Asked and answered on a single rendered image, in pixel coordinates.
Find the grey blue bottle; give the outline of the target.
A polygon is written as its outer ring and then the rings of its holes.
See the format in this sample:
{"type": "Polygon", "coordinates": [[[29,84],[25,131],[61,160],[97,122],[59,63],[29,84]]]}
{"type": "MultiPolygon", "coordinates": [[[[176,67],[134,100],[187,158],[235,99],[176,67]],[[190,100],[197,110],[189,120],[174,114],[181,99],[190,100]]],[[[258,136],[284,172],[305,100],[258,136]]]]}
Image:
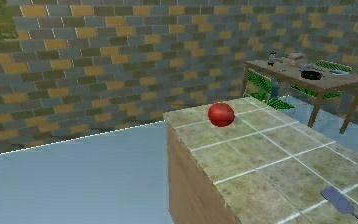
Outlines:
{"type": "Polygon", "coordinates": [[[277,81],[273,82],[272,87],[271,87],[271,98],[272,99],[278,98],[279,89],[280,89],[280,84],[277,81]]]}

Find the black pan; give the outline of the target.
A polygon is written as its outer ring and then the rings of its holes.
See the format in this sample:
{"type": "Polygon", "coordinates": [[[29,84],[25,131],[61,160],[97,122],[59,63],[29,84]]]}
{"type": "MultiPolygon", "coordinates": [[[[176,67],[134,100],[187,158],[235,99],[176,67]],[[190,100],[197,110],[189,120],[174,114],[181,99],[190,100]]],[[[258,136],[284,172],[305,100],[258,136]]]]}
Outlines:
{"type": "Polygon", "coordinates": [[[307,80],[320,80],[323,77],[323,74],[314,70],[303,70],[301,72],[301,77],[307,80]]]}

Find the red apple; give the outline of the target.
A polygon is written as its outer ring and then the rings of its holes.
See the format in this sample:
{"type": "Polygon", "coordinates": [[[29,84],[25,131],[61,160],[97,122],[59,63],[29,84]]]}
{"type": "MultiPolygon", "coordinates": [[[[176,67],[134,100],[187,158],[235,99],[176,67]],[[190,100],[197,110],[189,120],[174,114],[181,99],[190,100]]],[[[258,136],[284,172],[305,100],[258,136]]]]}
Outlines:
{"type": "Polygon", "coordinates": [[[227,127],[235,119],[234,110],[224,102],[216,102],[208,109],[208,119],[216,127],[227,127]]]}

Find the brown wooden table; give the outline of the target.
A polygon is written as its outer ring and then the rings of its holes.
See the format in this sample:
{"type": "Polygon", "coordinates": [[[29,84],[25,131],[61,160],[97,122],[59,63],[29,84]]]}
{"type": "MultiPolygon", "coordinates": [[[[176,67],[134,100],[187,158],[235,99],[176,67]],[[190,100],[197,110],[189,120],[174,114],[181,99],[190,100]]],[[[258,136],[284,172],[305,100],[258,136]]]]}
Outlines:
{"type": "Polygon", "coordinates": [[[288,66],[285,63],[275,63],[273,66],[269,66],[266,60],[246,61],[244,72],[247,72],[249,69],[316,92],[317,96],[308,122],[308,127],[310,128],[312,128],[315,123],[325,94],[334,91],[355,89],[354,98],[347,109],[347,114],[339,133],[343,134],[346,131],[351,117],[358,106],[358,74],[333,75],[325,69],[322,71],[323,77],[320,80],[308,80],[301,77],[301,71],[298,67],[288,66]]]}

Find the green chair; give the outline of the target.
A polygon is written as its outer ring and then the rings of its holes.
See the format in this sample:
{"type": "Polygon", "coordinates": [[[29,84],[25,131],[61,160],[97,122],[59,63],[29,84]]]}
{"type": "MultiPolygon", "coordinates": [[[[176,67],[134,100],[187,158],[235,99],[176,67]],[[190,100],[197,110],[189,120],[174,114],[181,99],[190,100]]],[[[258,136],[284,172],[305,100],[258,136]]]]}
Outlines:
{"type": "MultiPolygon", "coordinates": [[[[345,75],[345,74],[350,74],[352,72],[352,68],[350,66],[347,65],[342,65],[342,64],[338,64],[335,62],[330,62],[330,61],[324,61],[324,60],[319,60],[315,63],[315,65],[317,67],[322,67],[322,68],[326,68],[329,69],[331,73],[335,74],[335,75],[345,75]]],[[[312,90],[308,90],[304,87],[300,87],[298,85],[292,85],[291,89],[294,89],[296,91],[299,91],[301,93],[304,93],[306,95],[312,96],[312,97],[317,97],[317,93],[312,91],[312,90]]],[[[326,93],[323,98],[324,99],[328,99],[328,98],[334,98],[334,97],[338,97],[341,95],[340,91],[336,91],[336,92],[329,92],[326,93]]]]}
{"type": "Polygon", "coordinates": [[[258,99],[275,110],[293,108],[293,105],[281,100],[279,96],[277,99],[271,98],[271,87],[273,81],[269,77],[266,77],[253,69],[249,69],[247,71],[247,78],[250,83],[259,89],[258,92],[250,93],[250,96],[258,99]]]}

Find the grey spatula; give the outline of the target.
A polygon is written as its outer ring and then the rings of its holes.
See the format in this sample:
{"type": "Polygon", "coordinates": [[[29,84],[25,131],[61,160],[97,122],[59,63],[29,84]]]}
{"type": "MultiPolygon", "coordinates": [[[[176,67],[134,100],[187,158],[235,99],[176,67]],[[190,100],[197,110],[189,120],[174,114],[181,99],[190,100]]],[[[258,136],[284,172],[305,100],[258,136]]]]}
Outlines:
{"type": "Polygon", "coordinates": [[[335,187],[329,186],[320,191],[320,195],[334,206],[341,214],[350,214],[358,220],[354,205],[335,187]]]}

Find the tiled kitchen counter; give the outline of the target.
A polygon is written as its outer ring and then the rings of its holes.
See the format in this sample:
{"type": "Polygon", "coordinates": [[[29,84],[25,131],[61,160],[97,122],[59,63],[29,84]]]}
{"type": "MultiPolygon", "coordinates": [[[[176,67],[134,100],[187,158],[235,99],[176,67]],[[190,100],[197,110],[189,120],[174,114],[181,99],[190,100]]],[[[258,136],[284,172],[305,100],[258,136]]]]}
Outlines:
{"type": "Polygon", "coordinates": [[[333,186],[358,214],[358,155],[251,98],[227,127],[205,105],[167,112],[173,224],[358,224],[321,195],[333,186]]]}

